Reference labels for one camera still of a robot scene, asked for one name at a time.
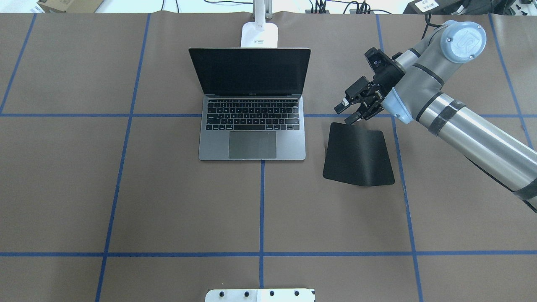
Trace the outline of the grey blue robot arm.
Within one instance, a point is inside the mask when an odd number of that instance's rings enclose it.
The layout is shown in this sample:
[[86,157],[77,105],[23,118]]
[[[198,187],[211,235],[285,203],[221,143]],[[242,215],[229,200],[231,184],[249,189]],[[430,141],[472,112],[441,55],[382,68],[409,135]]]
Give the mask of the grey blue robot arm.
[[486,42],[479,23],[448,20],[406,52],[388,57],[370,48],[365,58],[374,72],[372,81],[360,77],[334,111],[340,114],[358,104],[345,119],[349,125],[383,110],[405,124],[419,122],[536,211],[536,151],[442,91],[459,67],[483,52]]

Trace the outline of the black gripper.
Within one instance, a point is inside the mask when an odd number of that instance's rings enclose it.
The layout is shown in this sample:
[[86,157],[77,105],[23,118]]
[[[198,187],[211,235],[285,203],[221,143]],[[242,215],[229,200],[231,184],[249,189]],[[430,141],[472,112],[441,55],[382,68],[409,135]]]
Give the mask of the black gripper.
[[374,117],[384,110],[382,102],[404,74],[403,69],[397,69],[397,71],[376,77],[372,81],[368,81],[364,76],[360,77],[345,90],[345,98],[334,107],[334,111],[339,115],[351,105],[359,105],[353,114],[344,119],[347,125]]

